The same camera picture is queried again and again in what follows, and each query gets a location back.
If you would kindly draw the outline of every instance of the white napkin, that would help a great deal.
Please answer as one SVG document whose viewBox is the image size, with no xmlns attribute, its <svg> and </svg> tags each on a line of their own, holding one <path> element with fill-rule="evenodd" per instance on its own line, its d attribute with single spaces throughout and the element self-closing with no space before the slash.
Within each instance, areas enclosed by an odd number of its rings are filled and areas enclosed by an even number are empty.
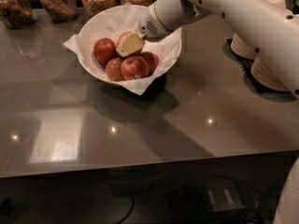
<svg viewBox="0 0 299 224">
<path fill-rule="evenodd" d="M 181 29 L 157 43 L 146 44 L 142 51 L 152 51 L 160 59 L 159 65 L 152 76 L 127 81 L 111 81 L 104 68 L 96 61 L 93 54 L 95 42 L 107 37 L 114 42 L 120 35 L 136 28 L 139 17 L 147 12 L 147 7 L 124 5 L 110 8 L 91 18 L 78 35 L 71 36 L 64 45 L 75 52 L 82 66 L 93 76 L 105 82 L 123 86 L 125 89 L 141 95 L 150 83 L 168 71 L 178 59 L 181 51 Z"/>
</svg>

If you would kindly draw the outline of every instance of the gray countertop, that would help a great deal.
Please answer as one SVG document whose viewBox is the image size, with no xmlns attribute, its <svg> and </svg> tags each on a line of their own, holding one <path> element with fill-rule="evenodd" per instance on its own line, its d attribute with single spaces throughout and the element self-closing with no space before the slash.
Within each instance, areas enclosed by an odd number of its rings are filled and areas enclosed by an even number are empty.
<svg viewBox="0 0 299 224">
<path fill-rule="evenodd" d="M 145 96 L 96 80 L 63 43 L 86 21 L 0 26 L 0 176 L 298 150 L 298 101 L 259 94 L 210 15 L 182 29 L 163 91 Z"/>
</svg>

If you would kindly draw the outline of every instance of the red apple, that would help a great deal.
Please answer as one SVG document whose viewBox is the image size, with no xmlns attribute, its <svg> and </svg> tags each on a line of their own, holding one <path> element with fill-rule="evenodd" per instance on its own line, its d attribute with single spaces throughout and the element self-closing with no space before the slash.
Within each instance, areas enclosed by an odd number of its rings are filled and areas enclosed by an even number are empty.
<svg viewBox="0 0 299 224">
<path fill-rule="evenodd" d="M 94 44 L 93 52 L 96 61 L 98 61 L 104 68 L 112 58 L 115 58 L 118 55 L 115 43 L 110 38 L 99 39 Z"/>
<path fill-rule="evenodd" d="M 151 51 L 144 51 L 140 56 L 147 62 L 149 66 L 149 75 L 151 76 L 159 64 L 159 57 Z"/>
<path fill-rule="evenodd" d="M 109 79 L 111 79 L 112 81 L 124 80 L 124 78 L 121 74 L 122 62 L 123 62 L 123 58 L 117 57 L 117 58 L 111 59 L 107 63 L 105 72 L 106 72 L 107 76 L 109 77 Z"/>
<path fill-rule="evenodd" d="M 128 32 L 124 32 L 124 33 L 122 33 L 121 35 L 120 35 L 120 37 L 119 37 L 119 39 L 117 40 L 117 42 L 116 42 L 116 48 L 125 40 L 125 38 L 127 38 L 127 36 L 130 34 L 131 32 L 130 31 L 128 31 Z M 140 49 L 140 50 L 138 50 L 138 51 L 136 51 L 136 52 L 134 52 L 133 54 L 131 54 L 132 56 L 137 56 L 137 55 L 139 55 L 140 53 L 141 53 L 141 50 L 142 49 Z"/>
<path fill-rule="evenodd" d="M 125 80 L 145 78 L 150 68 L 141 56 L 130 56 L 121 64 L 121 73 Z"/>
</svg>

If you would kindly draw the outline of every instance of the black cable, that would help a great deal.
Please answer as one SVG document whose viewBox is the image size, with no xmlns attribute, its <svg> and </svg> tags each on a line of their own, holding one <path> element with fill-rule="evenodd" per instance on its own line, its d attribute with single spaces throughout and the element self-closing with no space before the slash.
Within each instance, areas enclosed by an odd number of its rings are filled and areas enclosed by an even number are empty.
<svg viewBox="0 0 299 224">
<path fill-rule="evenodd" d="M 126 220 L 126 219 L 132 214 L 132 212 L 133 212 L 133 210 L 134 210 L 134 206 L 135 206 L 135 199 L 134 199 L 134 196 L 131 197 L 131 200 L 132 200 L 132 201 L 131 201 L 131 207 L 130 207 L 128 213 L 127 213 L 121 220 L 119 220 L 118 222 L 116 222 L 115 224 L 122 224 L 122 222 L 123 222 L 124 220 Z"/>
</svg>

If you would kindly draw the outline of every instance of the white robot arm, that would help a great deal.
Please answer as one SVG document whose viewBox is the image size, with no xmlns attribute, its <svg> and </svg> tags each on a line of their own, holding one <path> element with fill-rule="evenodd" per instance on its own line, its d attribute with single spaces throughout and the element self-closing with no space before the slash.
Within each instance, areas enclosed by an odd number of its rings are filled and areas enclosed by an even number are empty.
<svg viewBox="0 0 299 224">
<path fill-rule="evenodd" d="M 221 16 L 299 95 L 299 18 L 265 0 L 157 0 L 140 18 L 137 33 L 159 41 L 208 12 Z"/>
</svg>

